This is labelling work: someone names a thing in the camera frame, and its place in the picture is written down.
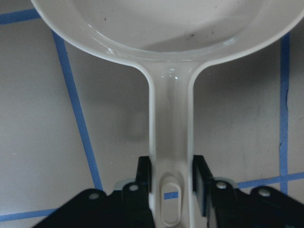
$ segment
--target bolt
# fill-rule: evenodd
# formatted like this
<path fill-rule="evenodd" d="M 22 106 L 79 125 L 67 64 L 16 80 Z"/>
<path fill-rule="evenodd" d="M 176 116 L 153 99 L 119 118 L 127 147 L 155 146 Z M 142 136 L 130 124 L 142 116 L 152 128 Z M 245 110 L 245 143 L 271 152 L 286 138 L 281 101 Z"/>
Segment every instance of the bolt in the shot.
<path fill-rule="evenodd" d="M 96 200 L 96 199 L 98 199 L 98 198 L 99 198 L 99 194 L 96 193 L 96 192 L 94 192 L 94 193 L 92 193 L 91 195 L 89 195 L 89 199 L 90 199 L 90 200 Z"/>
<path fill-rule="evenodd" d="M 227 188 L 227 184 L 225 182 L 223 182 L 223 181 L 217 182 L 216 186 L 219 189 L 226 189 Z"/>
<path fill-rule="evenodd" d="M 130 191 L 136 191 L 138 190 L 138 186 L 136 184 L 133 184 L 129 187 Z"/>
<path fill-rule="evenodd" d="M 258 193 L 261 196 L 264 196 L 264 197 L 269 197 L 270 196 L 270 191 L 268 189 L 259 189 Z"/>

